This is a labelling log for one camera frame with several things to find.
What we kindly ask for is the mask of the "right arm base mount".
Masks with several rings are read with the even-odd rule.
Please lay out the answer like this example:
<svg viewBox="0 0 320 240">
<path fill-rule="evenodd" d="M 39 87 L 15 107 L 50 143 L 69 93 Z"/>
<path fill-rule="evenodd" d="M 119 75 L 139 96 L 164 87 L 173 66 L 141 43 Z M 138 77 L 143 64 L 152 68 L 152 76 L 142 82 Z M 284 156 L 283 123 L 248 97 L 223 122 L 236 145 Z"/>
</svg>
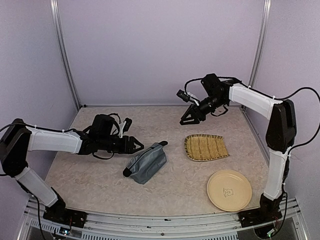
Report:
<svg viewBox="0 0 320 240">
<path fill-rule="evenodd" d="M 278 198 L 270 200 L 262 194 L 260 196 L 258 208 L 242 210 L 237 214 L 241 227 L 251 227 L 275 221 L 276 218 L 281 219 L 282 213 L 280 210 L 280 203 L 283 200 L 283 197 L 284 194 L 281 194 Z"/>
</svg>

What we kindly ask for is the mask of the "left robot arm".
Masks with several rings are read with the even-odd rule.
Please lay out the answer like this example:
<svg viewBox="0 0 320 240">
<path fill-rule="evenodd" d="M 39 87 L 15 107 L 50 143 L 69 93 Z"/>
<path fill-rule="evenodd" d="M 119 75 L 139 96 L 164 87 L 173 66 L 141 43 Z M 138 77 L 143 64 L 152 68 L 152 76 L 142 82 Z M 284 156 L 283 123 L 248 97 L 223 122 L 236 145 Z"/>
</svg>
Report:
<svg viewBox="0 0 320 240">
<path fill-rule="evenodd" d="M 15 179 L 34 195 L 57 221 L 70 218 L 70 211 L 59 194 L 28 163 L 30 157 L 53 157 L 58 152 L 97 157 L 99 151 L 111 155 L 131 155 L 144 149 L 134 136 L 127 135 L 130 118 L 115 119 L 116 114 L 98 114 L 83 130 L 51 129 L 27 124 L 21 118 L 0 131 L 0 163 L 3 175 Z"/>
</svg>

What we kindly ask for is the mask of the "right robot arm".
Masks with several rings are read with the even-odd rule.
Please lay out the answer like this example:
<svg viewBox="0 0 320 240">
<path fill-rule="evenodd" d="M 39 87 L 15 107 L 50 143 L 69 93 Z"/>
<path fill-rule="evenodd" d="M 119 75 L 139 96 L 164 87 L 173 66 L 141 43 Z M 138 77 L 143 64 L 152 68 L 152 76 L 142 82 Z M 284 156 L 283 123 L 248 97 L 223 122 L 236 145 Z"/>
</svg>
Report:
<svg viewBox="0 0 320 240">
<path fill-rule="evenodd" d="M 200 100 L 188 91 L 188 84 L 193 81 L 187 81 L 176 94 L 184 102 L 190 103 L 179 123 L 197 125 L 205 121 L 208 115 L 220 117 L 228 112 L 231 103 L 260 116 L 264 121 L 264 133 L 259 139 L 263 141 L 269 156 L 263 196 L 271 201 L 279 198 L 284 192 L 286 161 L 297 134 L 294 103 L 259 92 L 236 77 L 209 73 L 197 81 L 201 83 L 206 97 Z"/>
</svg>

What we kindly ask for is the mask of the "grey zip pouch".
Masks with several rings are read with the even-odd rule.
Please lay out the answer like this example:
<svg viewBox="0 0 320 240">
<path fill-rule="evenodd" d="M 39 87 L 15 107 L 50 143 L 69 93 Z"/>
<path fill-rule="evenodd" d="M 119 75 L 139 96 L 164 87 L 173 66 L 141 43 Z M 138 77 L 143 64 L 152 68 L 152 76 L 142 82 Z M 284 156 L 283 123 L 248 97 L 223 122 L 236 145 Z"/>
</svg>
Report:
<svg viewBox="0 0 320 240">
<path fill-rule="evenodd" d="M 131 178 L 136 183 L 147 183 L 167 162 L 163 148 L 167 141 L 156 142 L 145 151 L 135 155 L 122 171 L 125 178 Z"/>
</svg>

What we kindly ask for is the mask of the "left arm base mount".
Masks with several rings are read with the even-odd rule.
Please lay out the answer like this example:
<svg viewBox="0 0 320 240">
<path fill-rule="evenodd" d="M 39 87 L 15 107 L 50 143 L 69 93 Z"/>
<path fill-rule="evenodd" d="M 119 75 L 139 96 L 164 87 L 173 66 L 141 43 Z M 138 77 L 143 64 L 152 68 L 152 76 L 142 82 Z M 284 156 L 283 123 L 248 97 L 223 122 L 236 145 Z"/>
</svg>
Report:
<svg viewBox="0 0 320 240">
<path fill-rule="evenodd" d="M 66 208 L 62 197 L 52 188 L 57 196 L 57 201 L 50 207 L 45 207 L 43 218 L 55 223 L 71 227 L 84 228 L 87 220 L 87 213 L 80 210 Z"/>
</svg>

